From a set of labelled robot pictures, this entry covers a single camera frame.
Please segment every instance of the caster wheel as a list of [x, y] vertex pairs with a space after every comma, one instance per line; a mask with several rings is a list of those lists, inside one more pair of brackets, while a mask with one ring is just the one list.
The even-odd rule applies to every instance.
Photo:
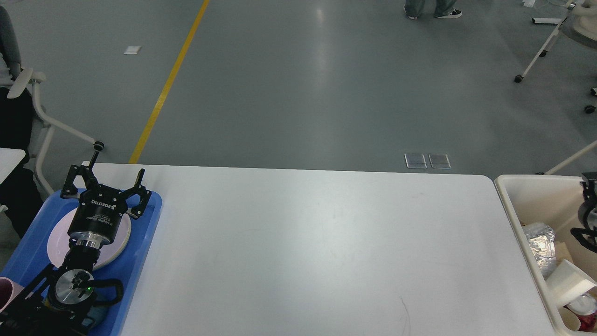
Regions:
[[98, 152], [101, 152], [101, 150], [104, 149], [104, 143], [101, 142], [101, 141], [96, 141], [93, 144], [93, 149], [96, 150], [96, 151], [98, 151]]

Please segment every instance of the white bin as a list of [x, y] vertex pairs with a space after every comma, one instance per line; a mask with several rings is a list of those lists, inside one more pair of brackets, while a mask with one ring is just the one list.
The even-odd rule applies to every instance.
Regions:
[[572, 331], [564, 326], [520, 223], [544, 222], [552, 227], [555, 240], [566, 243], [575, 265], [597, 280], [597, 253], [580, 246], [570, 234], [570, 228], [582, 227], [577, 218], [578, 207], [583, 203], [581, 181], [579, 177], [545, 175], [502, 175], [496, 179], [497, 191], [535, 278], [543, 304], [553, 327], [562, 335], [593, 333]]

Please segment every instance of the white table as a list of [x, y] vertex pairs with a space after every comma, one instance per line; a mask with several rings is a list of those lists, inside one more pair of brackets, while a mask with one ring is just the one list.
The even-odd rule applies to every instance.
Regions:
[[163, 198], [122, 335], [554, 335], [483, 176], [96, 164]]
[[22, 149], [0, 148], [0, 183], [13, 171], [25, 157]]

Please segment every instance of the person's legs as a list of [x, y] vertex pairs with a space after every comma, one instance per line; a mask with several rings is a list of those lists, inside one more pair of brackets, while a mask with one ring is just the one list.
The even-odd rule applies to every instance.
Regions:
[[[8, 99], [8, 89], [0, 87], [0, 147], [22, 149], [27, 152], [31, 140], [33, 102], [28, 91], [15, 99]], [[23, 163], [29, 161], [25, 156]]]
[[[25, 91], [15, 99], [8, 99], [7, 94], [8, 89], [0, 87], [0, 147], [27, 152], [35, 113], [31, 95]], [[0, 204], [8, 208], [6, 215], [21, 238], [43, 203], [33, 181], [33, 172], [23, 168], [28, 161], [27, 152], [23, 161], [0, 184]]]
[[456, 3], [456, 0], [436, 0], [436, 1], [437, 1], [437, 5], [435, 7], [435, 13], [433, 14], [433, 16], [435, 16], [435, 17], [447, 16], [450, 13], [452, 13], [452, 11], [454, 10], [454, 4]]
[[404, 5], [404, 11], [410, 17], [418, 17], [423, 11], [425, 0], [407, 0]]
[[6, 216], [23, 238], [43, 204], [31, 170], [19, 166], [8, 175], [0, 184], [0, 204], [6, 205]]

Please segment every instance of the pink plate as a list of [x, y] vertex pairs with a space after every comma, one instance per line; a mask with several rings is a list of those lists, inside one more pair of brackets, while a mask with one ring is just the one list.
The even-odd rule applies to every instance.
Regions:
[[[76, 209], [73, 209], [73, 211], [62, 217], [48, 238], [48, 257], [50, 257], [50, 262], [52, 262], [52, 264], [54, 264], [56, 267], [60, 267], [62, 265], [62, 262], [66, 257], [66, 252], [69, 251], [68, 230], [70, 223], [75, 217], [75, 212]], [[120, 226], [118, 227], [118, 232], [116, 233], [114, 242], [110, 245], [104, 245], [101, 247], [100, 258], [97, 260], [97, 263], [93, 269], [97, 270], [102, 268], [105, 265], [108, 265], [112, 260], [116, 259], [116, 257], [122, 252], [122, 250], [124, 250], [124, 247], [127, 245], [130, 235], [131, 219], [125, 213], [120, 221]]]

